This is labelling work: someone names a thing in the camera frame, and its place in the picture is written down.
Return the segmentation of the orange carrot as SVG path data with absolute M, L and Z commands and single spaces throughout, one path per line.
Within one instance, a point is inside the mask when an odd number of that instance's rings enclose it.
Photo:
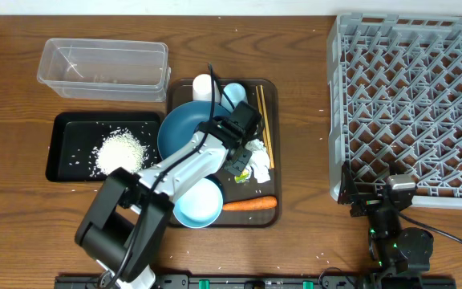
M 255 211 L 275 208 L 278 200 L 274 196 L 257 197 L 254 199 L 235 201 L 223 205 L 224 211 Z

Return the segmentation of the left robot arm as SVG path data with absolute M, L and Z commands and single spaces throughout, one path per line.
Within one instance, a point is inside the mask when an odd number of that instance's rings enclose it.
M 199 123 L 187 144 L 160 163 L 110 173 L 75 233 L 75 242 L 106 270 L 96 287 L 152 287 L 149 265 L 176 201 L 221 168 L 239 174 L 251 156 L 245 144 L 260 123 L 261 113 L 240 102 L 230 116 Z

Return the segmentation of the white tissue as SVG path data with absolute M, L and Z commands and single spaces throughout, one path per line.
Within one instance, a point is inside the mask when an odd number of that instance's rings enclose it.
M 251 140 L 246 146 L 252 155 L 249 159 L 248 165 L 253 170 L 253 176 L 256 178 L 257 183 L 265 183 L 270 180 L 270 157 L 266 151 L 264 143 L 259 140 Z

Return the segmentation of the green snack wrapper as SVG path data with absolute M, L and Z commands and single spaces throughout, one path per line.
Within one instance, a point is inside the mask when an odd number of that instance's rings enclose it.
M 249 179 L 251 178 L 252 173 L 253 173 L 253 170 L 251 169 L 250 166 L 247 165 L 239 176 L 234 177 L 234 180 L 237 184 L 249 182 Z

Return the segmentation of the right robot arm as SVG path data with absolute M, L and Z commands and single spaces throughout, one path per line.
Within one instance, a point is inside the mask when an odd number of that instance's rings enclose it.
M 358 278 L 357 288 L 422 288 L 422 274 L 430 270 L 432 234 L 417 227 L 403 228 L 400 213 L 412 205 L 416 183 L 407 174 L 390 167 L 387 184 L 375 192 L 362 193 L 348 164 L 341 168 L 338 204 L 351 207 L 353 218 L 366 217 L 372 260 L 379 269 Z

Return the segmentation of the white rice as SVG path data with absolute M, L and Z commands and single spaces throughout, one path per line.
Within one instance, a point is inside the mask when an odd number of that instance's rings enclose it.
M 94 181 L 118 168 L 136 173 L 160 159 L 151 136 L 144 131 L 135 134 L 129 128 L 81 128 L 64 141 L 59 174 L 68 181 Z

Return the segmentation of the light blue bowl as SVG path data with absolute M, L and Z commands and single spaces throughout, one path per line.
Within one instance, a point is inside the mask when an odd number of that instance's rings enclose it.
M 176 202 L 173 214 L 182 226 L 200 229 L 214 223 L 222 208 L 221 187 L 215 181 L 204 178 Z

